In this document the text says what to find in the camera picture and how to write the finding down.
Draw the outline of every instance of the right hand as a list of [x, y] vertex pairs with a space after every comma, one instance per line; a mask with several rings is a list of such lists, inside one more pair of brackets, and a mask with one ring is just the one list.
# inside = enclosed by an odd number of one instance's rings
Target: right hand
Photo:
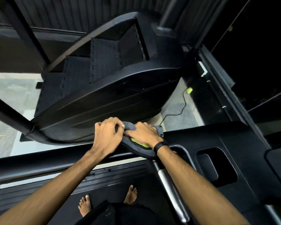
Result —
[[155, 127], [152, 127], [148, 123], [138, 122], [135, 124], [136, 130], [126, 130], [125, 135], [136, 139], [139, 143], [147, 144], [151, 148], [163, 141], [163, 139], [158, 135]]

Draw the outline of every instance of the bare foot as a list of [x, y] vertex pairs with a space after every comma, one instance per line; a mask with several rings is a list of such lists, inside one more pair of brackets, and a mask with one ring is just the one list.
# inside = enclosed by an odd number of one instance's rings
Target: bare foot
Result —
[[129, 205], [133, 204], [137, 196], [138, 196], [138, 191], [136, 190], [136, 188], [133, 188], [133, 185], [129, 186], [129, 190], [124, 200], [124, 203]]
[[82, 217], [84, 217], [87, 213], [90, 212], [90, 210], [92, 209], [92, 206], [90, 205], [90, 196], [89, 195], [85, 195], [85, 197], [82, 197], [82, 199], [79, 202], [78, 208], [79, 208], [79, 211], [80, 211]]

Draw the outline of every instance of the cable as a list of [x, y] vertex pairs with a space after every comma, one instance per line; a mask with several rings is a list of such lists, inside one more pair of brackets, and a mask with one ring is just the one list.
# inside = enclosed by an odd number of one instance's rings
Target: cable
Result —
[[[184, 92], [185, 92], [186, 90], [187, 90], [187, 89], [185, 89], [185, 90], [182, 92], [183, 99], [184, 99], [184, 107], [182, 108], [182, 111], [181, 111], [180, 114], [182, 114], [184, 108], [186, 107], [186, 101], [185, 101], [185, 97], [184, 97]], [[178, 115], [166, 115], [166, 116], [162, 119], [162, 122], [161, 122], [159, 125], [161, 125], [161, 124], [163, 123], [163, 121], [165, 120], [165, 118], [166, 118], [167, 116], [178, 116]]]

